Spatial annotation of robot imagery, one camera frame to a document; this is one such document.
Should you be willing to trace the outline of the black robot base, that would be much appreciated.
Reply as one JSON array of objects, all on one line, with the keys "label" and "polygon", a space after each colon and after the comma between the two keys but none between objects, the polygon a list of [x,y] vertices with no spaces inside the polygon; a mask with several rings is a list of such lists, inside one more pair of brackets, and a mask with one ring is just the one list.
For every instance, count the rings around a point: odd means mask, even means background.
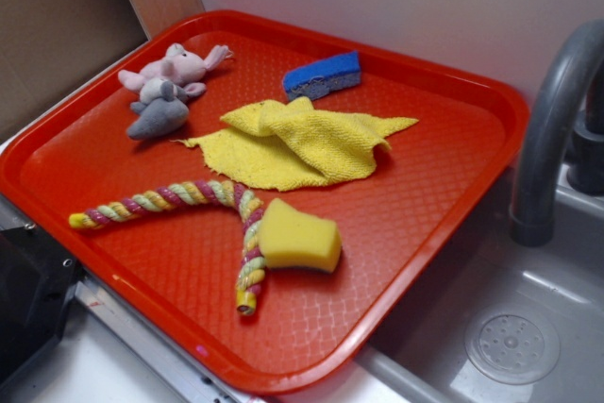
[{"label": "black robot base", "polygon": [[82,271],[34,224],[1,232],[1,387],[62,340]]}]

